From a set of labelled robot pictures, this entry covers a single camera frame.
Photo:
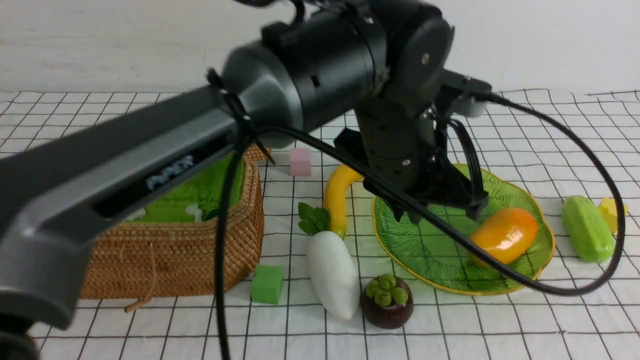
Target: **yellow banana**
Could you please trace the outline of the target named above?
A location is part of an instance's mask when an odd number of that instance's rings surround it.
[[[329,177],[324,189],[323,207],[331,214],[329,230],[343,239],[347,233],[347,188],[361,179],[360,174],[347,165],[341,164]]]

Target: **green cloth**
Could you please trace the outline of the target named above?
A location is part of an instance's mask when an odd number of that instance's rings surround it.
[[[220,205],[222,184],[225,180],[231,156],[220,160],[213,166],[201,171],[196,176],[185,181],[164,197],[145,207],[144,217],[133,222],[194,222],[193,215],[186,213],[189,205],[198,204],[202,209],[202,220],[217,216]],[[242,197],[244,180],[244,162],[240,163],[231,190],[230,206]]]

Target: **green cube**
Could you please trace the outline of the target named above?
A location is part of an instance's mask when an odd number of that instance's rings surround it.
[[[278,305],[282,290],[282,268],[258,265],[251,281],[251,299],[262,304]]]

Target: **white wall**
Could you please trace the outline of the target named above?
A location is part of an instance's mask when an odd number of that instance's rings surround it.
[[[638,0],[433,2],[456,26],[448,67],[497,89],[640,88]],[[231,0],[0,0],[0,91],[186,90],[290,16]]]

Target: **wicker basket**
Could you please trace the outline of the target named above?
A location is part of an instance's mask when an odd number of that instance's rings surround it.
[[[250,275],[260,261],[264,210],[255,148],[245,153],[243,192],[229,209],[225,291]],[[139,299],[213,293],[213,253],[218,219],[199,223],[120,224],[93,248],[82,299]]]

